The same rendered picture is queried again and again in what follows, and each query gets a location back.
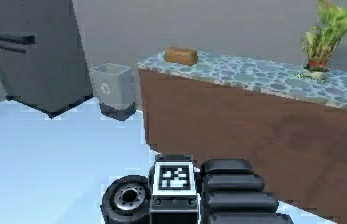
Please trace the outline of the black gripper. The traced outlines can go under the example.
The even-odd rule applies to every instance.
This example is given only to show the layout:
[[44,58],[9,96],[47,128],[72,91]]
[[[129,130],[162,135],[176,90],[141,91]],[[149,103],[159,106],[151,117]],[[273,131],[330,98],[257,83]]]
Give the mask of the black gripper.
[[150,198],[145,176],[127,175],[115,180],[102,196],[100,209],[105,224],[149,224]]

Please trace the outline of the grey recycling bin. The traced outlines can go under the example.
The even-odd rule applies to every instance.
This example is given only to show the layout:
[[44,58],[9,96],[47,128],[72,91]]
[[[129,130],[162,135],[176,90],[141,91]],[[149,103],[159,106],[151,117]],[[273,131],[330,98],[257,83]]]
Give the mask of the grey recycling bin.
[[129,66],[104,63],[90,70],[90,79],[103,115],[125,121],[135,113],[133,76]]

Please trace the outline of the brown counter with pebble top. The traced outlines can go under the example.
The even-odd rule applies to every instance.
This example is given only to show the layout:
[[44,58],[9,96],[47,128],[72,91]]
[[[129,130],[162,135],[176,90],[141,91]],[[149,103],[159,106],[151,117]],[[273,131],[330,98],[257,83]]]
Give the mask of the brown counter with pebble top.
[[269,191],[347,224],[347,72],[202,52],[197,64],[138,64],[146,141],[160,153],[245,158]]

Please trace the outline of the brown bread loaf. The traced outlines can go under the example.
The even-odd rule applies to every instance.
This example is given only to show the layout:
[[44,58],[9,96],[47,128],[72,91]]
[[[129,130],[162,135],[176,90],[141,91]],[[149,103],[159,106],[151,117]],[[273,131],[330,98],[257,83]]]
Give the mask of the brown bread loaf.
[[166,62],[192,66],[198,62],[198,53],[194,49],[171,47],[165,50]]

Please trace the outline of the dark grey fridge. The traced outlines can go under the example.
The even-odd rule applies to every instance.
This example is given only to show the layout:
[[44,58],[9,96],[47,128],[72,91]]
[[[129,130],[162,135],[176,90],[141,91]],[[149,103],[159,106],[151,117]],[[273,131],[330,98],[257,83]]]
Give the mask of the dark grey fridge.
[[56,117],[93,97],[73,0],[0,0],[0,33],[36,43],[0,41],[6,98]]

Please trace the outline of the green potted house plant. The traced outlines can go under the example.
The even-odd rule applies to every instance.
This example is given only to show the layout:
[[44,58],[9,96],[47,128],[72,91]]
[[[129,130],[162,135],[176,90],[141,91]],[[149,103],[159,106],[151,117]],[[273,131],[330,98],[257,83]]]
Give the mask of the green potted house plant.
[[318,0],[317,13],[319,23],[313,25],[300,40],[307,63],[298,77],[324,81],[330,71],[329,60],[347,34],[347,7],[329,0]]

